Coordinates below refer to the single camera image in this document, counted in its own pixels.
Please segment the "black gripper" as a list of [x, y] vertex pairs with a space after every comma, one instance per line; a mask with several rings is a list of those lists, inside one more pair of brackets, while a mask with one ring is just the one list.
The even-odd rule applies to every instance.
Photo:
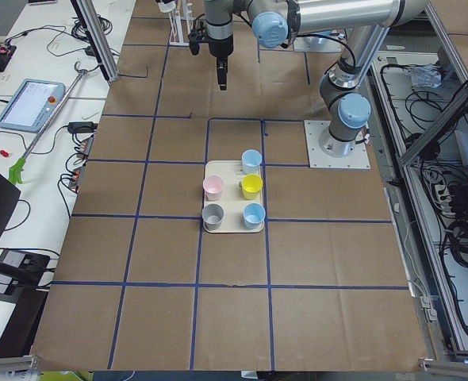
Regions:
[[233, 50], [233, 35], [220, 40], [209, 38], [209, 52], [217, 58], [217, 83], [220, 90], [227, 90], [228, 57], [233, 53]]

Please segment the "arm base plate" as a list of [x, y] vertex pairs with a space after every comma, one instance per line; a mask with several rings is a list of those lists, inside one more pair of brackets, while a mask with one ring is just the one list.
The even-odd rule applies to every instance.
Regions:
[[352, 142], [335, 140], [330, 121], [304, 120], [305, 139], [312, 169], [370, 170], [370, 161], [362, 133]]
[[295, 52], [339, 53], [342, 45], [322, 37], [298, 37], [293, 43]]

